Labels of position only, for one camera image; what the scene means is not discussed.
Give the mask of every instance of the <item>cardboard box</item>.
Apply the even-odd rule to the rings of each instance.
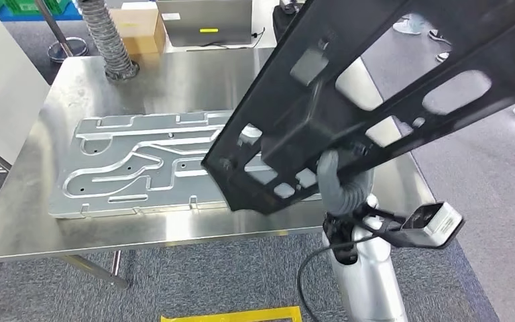
[[[163,52],[165,29],[157,9],[109,10],[130,55]]]

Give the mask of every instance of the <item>robotic hand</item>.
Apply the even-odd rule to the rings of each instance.
[[[362,172],[341,182],[337,177],[339,154],[325,151],[317,166],[319,191],[328,213],[339,217],[356,209],[370,194],[374,182],[374,170]]]

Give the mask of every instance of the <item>metal plate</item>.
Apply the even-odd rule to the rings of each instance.
[[[83,119],[51,194],[49,214],[81,218],[226,207],[201,160],[230,115],[217,111]],[[240,140],[253,143],[260,135],[247,126]],[[262,182],[276,176],[260,155],[245,167]],[[303,176],[309,184],[316,181],[313,173]]]

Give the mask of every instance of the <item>metal table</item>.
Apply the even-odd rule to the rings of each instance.
[[[234,109],[271,51],[143,56],[137,59],[139,75],[122,83],[106,79],[101,57],[67,59],[0,191],[0,262],[59,257],[126,287],[127,282],[116,276],[119,252],[112,272],[77,254],[320,231],[320,201],[304,201],[270,216],[232,213],[226,206],[94,219],[57,220],[48,214],[51,187],[83,117]],[[367,105],[382,101],[361,60],[343,73],[339,87]],[[393,122],[379,134],[383,140],[400,136]],[[433,202],[410,154],[377,168],[374,194],[383,208],[395,211],[411,213],[420,204]]]

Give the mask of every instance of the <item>yellow tape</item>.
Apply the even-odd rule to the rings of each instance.
[[[196,317],[177,317],[176,319],[161,317],[161,322],[263,322],[279,319],[291,319],[293,322],[302,322],[301,310],[299,307],[280,307],[277,309],[199,315]]]
[[[218,28],[201,28],[201,33],[218,32]]]

